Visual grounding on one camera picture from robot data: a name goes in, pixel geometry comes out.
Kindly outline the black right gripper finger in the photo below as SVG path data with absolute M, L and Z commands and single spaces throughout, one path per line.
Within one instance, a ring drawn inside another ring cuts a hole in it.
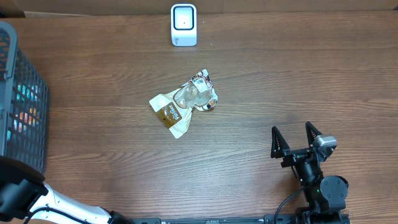
M 272 146 L 271 146 L 271 158 L 277 159 L 284 157 L 287 152 L 290 151 L 290 147 L 281 135 L 279 129 L 276 126 L 272 127 Z
M 322 135 L 322 133 L 309 121 L 305 123 L 305 129 L 307 133 L 308 146 L 312 147 L 315 138 L 319 135 Z

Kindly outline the beige brown snack bag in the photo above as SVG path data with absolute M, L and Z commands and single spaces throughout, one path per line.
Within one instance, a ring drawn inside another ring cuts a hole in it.
M 189 129 L 193 110 L 208 111 L 216 106 L 218 95 L 206 69 L 191 77 L 180 88 L 149 100 L 157 117 L 174 138 Z

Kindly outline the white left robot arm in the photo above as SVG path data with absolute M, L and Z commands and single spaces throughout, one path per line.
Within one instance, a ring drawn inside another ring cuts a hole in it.
M 1 221 L 46 220 L 54 223 L 132 223 L 118 212 L 80 203 L 55 191 L 27 164 L 1 157 Z

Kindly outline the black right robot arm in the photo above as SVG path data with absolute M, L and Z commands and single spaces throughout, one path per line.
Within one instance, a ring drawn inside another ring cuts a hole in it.
M 349 216 L 342 214 L 346 208 L 348 181 L 338 175 L 324 176 L 320 164 L 335 151 L 337 140 L 322 134 L 311 122 L 305 123 L 308 147 L 292 150 L 277 127 L 272 127 L 271 158 L 282 159 L 281 167 L 289 167 L 300 188 L 289 195 L 275 214 L 265 215 L 265 223 L 349 223 Z M 307 205 L 294 214 L 281 215 L 283 206 L 292 198 L 304 194 Z

